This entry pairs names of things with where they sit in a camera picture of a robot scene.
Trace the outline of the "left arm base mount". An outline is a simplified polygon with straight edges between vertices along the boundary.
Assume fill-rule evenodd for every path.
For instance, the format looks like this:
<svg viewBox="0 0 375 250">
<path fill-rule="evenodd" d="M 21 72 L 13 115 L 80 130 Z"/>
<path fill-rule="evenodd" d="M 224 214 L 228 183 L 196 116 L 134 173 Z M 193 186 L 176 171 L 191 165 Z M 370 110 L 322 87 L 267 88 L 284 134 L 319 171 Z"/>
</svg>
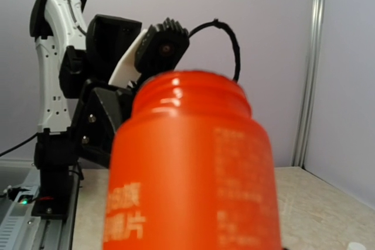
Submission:
<svg viewBox="0 0 375 250">
<path fill-rule="evenodd" d="M 77 186 L 71 168 L 78 164 L 69 134 L 51 133 L 49 129 L 37 134 L 34 164 L 39 171 L 39 194 L 34 199 L 32 215 L 43 219 L 66 220 L 73 189 Z"/>
</svg>

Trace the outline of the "right aluminium frame post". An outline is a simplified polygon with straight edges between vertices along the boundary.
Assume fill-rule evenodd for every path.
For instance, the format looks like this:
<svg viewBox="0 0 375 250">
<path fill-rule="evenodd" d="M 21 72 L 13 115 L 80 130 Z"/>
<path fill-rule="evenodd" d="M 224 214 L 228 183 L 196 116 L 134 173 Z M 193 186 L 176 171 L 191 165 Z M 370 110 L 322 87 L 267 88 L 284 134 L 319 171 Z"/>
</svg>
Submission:
<svg viewBox="0 0 375 250">
<path fill-rule="evenodd" d="M 298 121 L 298 129 L 292 165 L 304 168 L 308 150 L 309 135 L 312 124 L 312 113 L 315 99 L 316 79 L 318 76 L 319 56 L 322 40 L 322 25 L 325 0 L 312 0 L 312 16 L 309 48 L 306 57 L 306 73 L 302 104 Z"/>
</svg>

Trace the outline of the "small clear white-capped bottle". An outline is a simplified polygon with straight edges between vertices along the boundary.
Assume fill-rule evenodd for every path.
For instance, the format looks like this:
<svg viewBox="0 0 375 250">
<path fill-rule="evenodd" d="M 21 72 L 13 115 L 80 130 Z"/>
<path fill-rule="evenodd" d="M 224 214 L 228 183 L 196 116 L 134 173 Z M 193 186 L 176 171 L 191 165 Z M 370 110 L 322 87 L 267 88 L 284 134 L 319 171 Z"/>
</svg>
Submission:
<svg viewBox="0 0 375 250">
<path fill-rule="evenodd" d="M 346 249 L 347 250 L 366 250 L 367 248 L 359 242 L 349 242 Z"/>
</svg>

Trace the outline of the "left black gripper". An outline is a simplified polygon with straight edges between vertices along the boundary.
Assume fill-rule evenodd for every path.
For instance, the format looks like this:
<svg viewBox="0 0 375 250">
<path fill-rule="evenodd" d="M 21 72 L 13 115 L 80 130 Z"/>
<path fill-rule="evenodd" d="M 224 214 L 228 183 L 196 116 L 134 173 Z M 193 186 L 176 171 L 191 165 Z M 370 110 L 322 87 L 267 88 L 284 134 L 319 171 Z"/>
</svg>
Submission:
<svg viewBox="0 0 375 250">
<path fill-rule="evenodd" d="M 130 118 L 137 90 L 137 86 L 121 88 L 93 79 L 84 82 L 70 127 L 78 157 L 110 166 L 115 134 Z"/>
</svg>

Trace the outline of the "red pill bottle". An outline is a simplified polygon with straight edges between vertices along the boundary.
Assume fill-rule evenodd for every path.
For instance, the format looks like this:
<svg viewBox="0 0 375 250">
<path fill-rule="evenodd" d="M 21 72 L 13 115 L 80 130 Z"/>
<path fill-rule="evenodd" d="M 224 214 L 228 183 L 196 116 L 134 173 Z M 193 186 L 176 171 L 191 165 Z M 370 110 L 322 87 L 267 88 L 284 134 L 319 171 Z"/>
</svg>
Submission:
<svg viewBox="0 0 375 250">
<path fill-rule="evenodd" d="M 237 83 L 174 71 L 142 86 L 112 146 L 103 248 L 282 248 L 270 141 Z"/>
</svg>

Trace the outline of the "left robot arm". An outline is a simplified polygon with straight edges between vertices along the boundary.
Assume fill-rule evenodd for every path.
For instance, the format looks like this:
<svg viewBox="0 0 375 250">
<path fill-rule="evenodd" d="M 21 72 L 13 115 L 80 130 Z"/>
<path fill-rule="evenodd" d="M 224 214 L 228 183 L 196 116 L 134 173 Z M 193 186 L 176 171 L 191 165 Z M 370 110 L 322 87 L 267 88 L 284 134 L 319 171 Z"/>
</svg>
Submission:
<svg viewBox="0 0 375 250">
<path fill-rule="evenodd" d="M 115 133 L 131 112 L 133 91 L 110 84 L 110 78 L 142 24 L 100 14 L 86 23 L 86 2 L 35 0 L 30 15 L 39 61 L 39 169 L 81 158 L 109 167 Z"/>
</svg>

